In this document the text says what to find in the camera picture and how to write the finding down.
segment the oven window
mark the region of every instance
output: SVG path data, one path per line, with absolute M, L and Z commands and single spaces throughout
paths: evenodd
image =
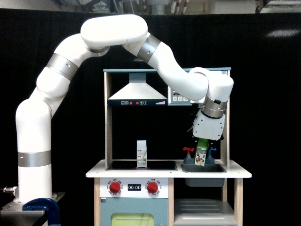
M 155 226 L 155 220 L 149 213 L 114 213 L 111 226 Z

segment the silver metal ring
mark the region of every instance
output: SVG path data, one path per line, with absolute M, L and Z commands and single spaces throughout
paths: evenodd
M 221 118 L 227 109 L 227 102 L 228 101 L 220 102 L 218 100 L 211 100 L 206 96 L 203 113 L 215 119 Z
M 46 152 L 18 152 L 18 166 L 39 167 L 51 164 L 51 150 Z
M 105 46 L 103 48 L 100 48 L 100 49 L 92 49 L 92 48 L 89 48 L 86 44 L 84 44 L 86 49 L 89 50 L 90 52 L 92 53 L 98 53 L 100 54 L 101 56 L 103 56 L 104 54 L 106 54 L 109 49 L 110 49 L 110 46 Z
M 73 78 L 75 72 L 78 70 L 78 67 L 74 63 L 56 53 L 52 55 L 46 67 L 55 70 L 57 73 L 64 76 L 70 81 Z
M 137 57 L 148 63 L 161 41 L 150 35 L 139 50 Z

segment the stovetop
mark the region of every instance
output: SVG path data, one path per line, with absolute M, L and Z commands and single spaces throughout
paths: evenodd
M 137 161 L 113 161 L 106 171 L 177 171 L 175 161 L 147 161 L 146 168 L 137 168 Z

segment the red faucet handle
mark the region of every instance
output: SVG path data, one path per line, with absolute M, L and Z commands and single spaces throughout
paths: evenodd
M 194 152 L 194 148 L 184 147 L 183 151 L 187 151 L 187 154 L 190 154 L 190 152 Z

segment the red knob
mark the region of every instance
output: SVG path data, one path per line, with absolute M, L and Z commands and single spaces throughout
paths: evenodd
M 110 191 L 112 193 L 118 193 L 120 191 L 120 184 L 118 182 L 113 182 L 110 184 Z
M 148 185 L 147 185 L 147 191 L 149 193 L 156 193 L 158 191 L 158 185 L 156 182 L 150 182 Z

